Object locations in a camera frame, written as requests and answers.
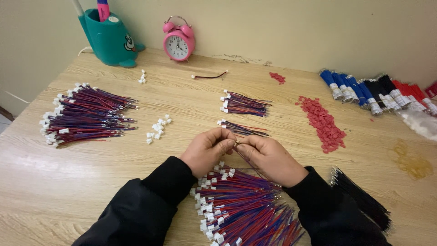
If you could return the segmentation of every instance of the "black jacket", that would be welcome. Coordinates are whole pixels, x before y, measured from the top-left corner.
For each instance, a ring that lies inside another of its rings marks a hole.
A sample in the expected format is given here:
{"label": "black jacket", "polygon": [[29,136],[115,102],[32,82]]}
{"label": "black jacket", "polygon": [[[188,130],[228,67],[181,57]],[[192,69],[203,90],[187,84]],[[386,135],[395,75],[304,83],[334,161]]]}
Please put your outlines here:
{"label": "black jacket", "polygon": [[[390,245],[349,196],[332,190],[313,167],[305,168],[308,176],[284,191],[297,202],[313,246]],[[73,246],[162,245],[177,205],[196,182],[183,161],[169,157],[147,178],[129,180]]]}

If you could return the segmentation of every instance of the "finger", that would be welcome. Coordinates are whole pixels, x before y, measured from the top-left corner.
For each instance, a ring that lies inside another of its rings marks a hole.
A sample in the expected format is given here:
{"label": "finger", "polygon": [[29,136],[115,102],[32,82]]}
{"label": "finger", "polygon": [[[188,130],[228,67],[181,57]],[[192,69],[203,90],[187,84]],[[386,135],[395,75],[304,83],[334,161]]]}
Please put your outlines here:
{"label": "finger", "polygon": [[248,144],[237,145],[238,153],[242,154],[247,160],[253,161],[255,164],[260,163],[260,160],[264,156],[257,149]]}
{"label": "finger", "polygon": [[249,135],[242,140],[240,140],[240,144],[248,144],[257,148],[260,151],[266,144],[268,139],[265,137],[257,136],[257,135]]}
{"label": "finger", "polygon": [[214,145],[219,139],[220,140],[232,139],[234,141],[237,141],[235,135],[231,131],[223,127],[212,128],[211,130],[206,131],[205,135],[208,138],[208,140],[211,142],[211,145]]}
{"label": "finger", "polygon": [[225,139],[218,142],[214,147],[211,148],[211,151],[214,153],[216,157],[220,157],[224,155],[226,152],[232,150],[234,147],[235,141],[233,139]]}

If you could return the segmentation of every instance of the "beige wall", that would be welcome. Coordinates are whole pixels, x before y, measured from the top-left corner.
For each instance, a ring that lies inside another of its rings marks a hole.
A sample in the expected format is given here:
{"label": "beige wall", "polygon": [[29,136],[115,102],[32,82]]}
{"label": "beige wall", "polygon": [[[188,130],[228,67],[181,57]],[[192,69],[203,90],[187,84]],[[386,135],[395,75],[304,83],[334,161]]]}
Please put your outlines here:
{"label": "beige wall", "polygon": [[[437,1],[109,3],[135,40],[150,48],[162,49],[163,21],[181,15],[193,25],[198,55],[314,72],[329,67],[358,78],[384,71],[421,87],[437,79]],[[0,36],[0,87],[26,100],[35,98],[86,45],[69,0],[0,0]],[[2,92],[0,105],[13,114],[25,107]]]}

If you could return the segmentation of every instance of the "red plastic pieces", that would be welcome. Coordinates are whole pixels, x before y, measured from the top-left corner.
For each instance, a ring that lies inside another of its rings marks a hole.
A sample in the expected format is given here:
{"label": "red plastic pieces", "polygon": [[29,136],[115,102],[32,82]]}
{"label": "red plastic pieces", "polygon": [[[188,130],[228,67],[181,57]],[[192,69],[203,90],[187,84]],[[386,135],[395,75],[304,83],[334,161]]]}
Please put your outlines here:
{"label": "red plastic pieces", "polygon": [[270,77],[272,77],[275,80],[277,80],[279,82],[279,84],[284,84],[285,83],[285,77],[282,77],[278,73],[269,72],[269,74],[270,74]]}
{"label": "red plastic pieces", "polygon": [[343,142],[346,133],[335,126],[334,117],[328,114],[328,110],[324,109],[318,100],[300,96],[299,101],[302,101],[302,111],[308,113],[309,125],[317,129],[323,152],[328,154],[337,150],[339,146],[346,148]]}

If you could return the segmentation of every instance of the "table surface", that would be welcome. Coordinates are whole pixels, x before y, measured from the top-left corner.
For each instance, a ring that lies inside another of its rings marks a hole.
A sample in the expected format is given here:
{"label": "table surface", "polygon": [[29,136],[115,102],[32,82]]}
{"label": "table surface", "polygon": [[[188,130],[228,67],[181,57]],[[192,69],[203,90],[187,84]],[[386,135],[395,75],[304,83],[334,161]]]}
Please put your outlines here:
{"label": "table surface", "polygon": [[[411,131],[396,115],[373,118],[357,105],[334,101],[318,74],[239,63],[202,56],[189,62],[169,60],[161,50],[140,53],[132,69],[102,64],[93,54],[81,54],[45,89],[0,137],[0,245],[70,245],[98,218],[128,180],[149,175],[168,156],[179,156],[198,133],[217,127],[225,118],[262,127],[303,165],[312,165],[327,180],[333,165],[392,212],[393,245],[435,245],[437,241],[437,176],[412,180],[390,157],[399,139],[408,150],[436,165],[437,144]],[[146,84],[139,84],[141,69]],[[215,76],[193,80],[192,74]],[[279,85],[269,72],[286,77]],[[53,98],[89,82],[117,95],[140,101],[140,110],[126,115],[138,120],[138,130],[109,142],[79,142],[55,149],[45,143],[38,124],[53,111]],[[249,97],[273,100],[268,117],[225,114],[219,111],[223,89]],[[345,129],[346,148],[324,154],[306,113],[295,105],[300,95],[320,98]],[[165,114],[173,123],[163,137],[146,144],[151,125]],[[245,166],[238,155],[224,157],[230,166]],[[209,245],[199,231],[195,201],[180,205],[165,245]],[[298,245],[310,245],[305,235]]]}

